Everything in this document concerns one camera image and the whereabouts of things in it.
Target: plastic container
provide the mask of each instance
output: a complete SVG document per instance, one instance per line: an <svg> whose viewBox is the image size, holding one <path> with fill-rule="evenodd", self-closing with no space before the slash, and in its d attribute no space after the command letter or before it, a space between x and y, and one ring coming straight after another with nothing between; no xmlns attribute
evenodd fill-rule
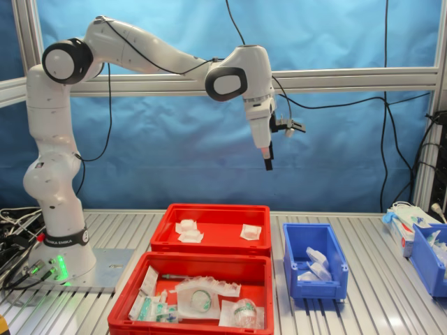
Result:
<svg viewBox="0 0 447 335"><path fill-rule="evenodd" d="M413 225L414 243L410 260L428 293L433 297L447 297L447 281L444 280L446 268L427 242L427 237L437 230L441 231L437 239L447 242L447 225L433 224L431 226L431 228L421 229Z"/></svg>
<svg viewBox="0 0 447 335"><path fill-rule="evenodd" d="M204 233L199 243L182 243L175 224L184 219L197 222ZM262 227L259 240L240 237L242 225ZM270 210L266 206L233 204L172 204L151 238L153 251L270 257Z"/></svg>
<svg viewBox="0 0 447 335"><path fill-rule="evenodd" d="M129 311L150 265L160 275L213 276L220 281L242 284L240 297L220 297L220 300L237 302L240 299L247 298L252 300L255 305L263 306L265 308L265 329L219 327L219 320L183 320L178 324L129 320ZM156 284L156 295L163 290L169 292L180 281L167 280L159 276ZM176 304L177 295L169 293L166 302ZM273 334L272 264L269 258L263 256L145 253L140 258L110 312L108 324L111 335Z"/></svg>
<svg viewBox="0 0 447 335"><path fill-rule="evenodd" d="M284 269L288 292L293 298L345 299L348 286L348 264L329 224L285 223ZM329 262L332 281L299 281L309 271L307 247L320 251Z"/></svg>

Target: aluminum frame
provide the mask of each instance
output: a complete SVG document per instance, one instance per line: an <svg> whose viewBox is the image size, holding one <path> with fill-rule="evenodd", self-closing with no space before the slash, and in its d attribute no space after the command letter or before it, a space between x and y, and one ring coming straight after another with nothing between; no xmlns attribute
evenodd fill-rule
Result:
<svg viewBox="0 0 447 335"><path fill-rule="evenodd" d="M41 62L43 42L38 19L36 0L11 0L15 16L17 35L25 73ZM353 68L324 70L275 71L287 93L330 93L348 91L433 91L430 114L447 108L447 82L444 82L447 25L446 3L442 0L439 37L435 66L420 68ZM113 96L202 96L203 84L180 75L112 75ZM2 89L0 85L0 107L22 101L13 98L14 87ZM77 84L72 96L107 96L107 76L100 75L88 82ZM441 127L432 129L427 141L439 143ZM437 148L426 146L422 159L436 164ZM428 210L434 172L421 166L418 174L414 202Z"/></svg>

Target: red plastic crate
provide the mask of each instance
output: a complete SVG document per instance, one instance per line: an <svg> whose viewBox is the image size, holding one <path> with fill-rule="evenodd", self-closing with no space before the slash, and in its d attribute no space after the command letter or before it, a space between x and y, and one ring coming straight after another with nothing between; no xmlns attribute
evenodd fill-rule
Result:
<svg viewBox="0 0 447 335"><path fill-rule="evenodd" d="M219 281L242 284L240 297L219 297L236 302L248 298L265 309L265 329L219 327L219 320L183 320L179 324L129 320L129 311L138 295L147 269L152 266L162 274L213 276ZM172 290L180 281L159 276L156 294ZM176 294L168 294L168 304L177 303ZM273 334L272 264L270 259L252 255L195 255L183 253L145 253L108 316L110 335L233 335Z"/></svg>
<svg viewBox="0 0 447 335"><path fill-rule="evenodd" d="M182 243L175 224L184 219L197 222L204 233L199 243ZM258 241L240 237L242 224L261 226ZM172 204L151 238L153 251L270 257L270 210L266 206L235 204Z"/></svg>

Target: plastic pouch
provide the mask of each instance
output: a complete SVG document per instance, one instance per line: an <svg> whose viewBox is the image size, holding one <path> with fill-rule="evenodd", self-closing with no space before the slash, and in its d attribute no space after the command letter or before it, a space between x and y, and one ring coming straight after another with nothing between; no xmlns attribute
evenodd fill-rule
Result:
<svg viewBox="0 0 447 335"><path fill-rule="evenodd" d="M177 292L177 307L183 319L219 319L221 313L217 293L202 288Z"/></svg>

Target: green light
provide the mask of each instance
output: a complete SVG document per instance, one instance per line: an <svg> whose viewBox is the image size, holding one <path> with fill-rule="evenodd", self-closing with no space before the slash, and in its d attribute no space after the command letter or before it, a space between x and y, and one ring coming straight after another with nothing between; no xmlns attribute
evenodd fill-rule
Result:
<svg viewBox="0 0 447 335"><path fill-rule="evenodd" d="M58 280L63 281L64 279L68 278L68 271L65 266L64 258L58 255L57 260L59 261L59 268L61 269L61 276L58 278Z"/></svg>

